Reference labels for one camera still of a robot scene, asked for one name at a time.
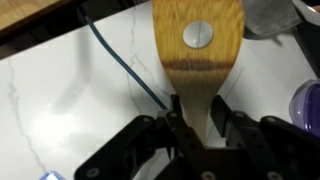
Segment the metal rivet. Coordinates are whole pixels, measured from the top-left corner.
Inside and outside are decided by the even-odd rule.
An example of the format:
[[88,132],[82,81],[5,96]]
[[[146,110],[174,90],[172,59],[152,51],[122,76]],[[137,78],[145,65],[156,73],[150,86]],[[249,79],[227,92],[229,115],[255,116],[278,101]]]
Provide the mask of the metal rivet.
[[149,121],[150,121],[149,118],[147,118],[147,117],[143,118],[143,122],[149,122]]
[[244,117],[244,114],[243,114],[243,113],[240,113],[240,112],[237,112],[237,113],[236,113],[236,116],[238,116],[238,117]]
[[201,177],[203,180],[216,180],[216,176],[211,171],[204,171]]
[[177,113],[171,113],[170,116],[171,117],[177,117],[178,115],[177,115]]
[[95,178],[100,174],[100,170],[98,168],[91,168],[87,171],[86,175],[88,178]]
[[270,122],[276,122],[276,119],[274,119],[273,117],[267,117],[267,120]]
[[268,172],[267,177],[269,180],[283,180],[282,176],[274,171]]

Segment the black cable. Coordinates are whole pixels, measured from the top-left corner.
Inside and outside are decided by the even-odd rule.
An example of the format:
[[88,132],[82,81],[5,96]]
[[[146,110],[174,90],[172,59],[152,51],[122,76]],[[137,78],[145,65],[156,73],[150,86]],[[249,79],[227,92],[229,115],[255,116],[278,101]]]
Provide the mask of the black cable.
[[161,100],[152,92],[152,90],[143,82],[143,80],[113,51],[104,38],[99,33],[92,20],[88,17],[82,7],[78,7],[82,18],[86,20],[94,35],[97,37],[102,46],[111,54],[112,57],[131,75],[131,77],[137,81],[137,83],[149,94],[149,96],[158,104],[158,106],[165,110],[167,107],[161,102]]

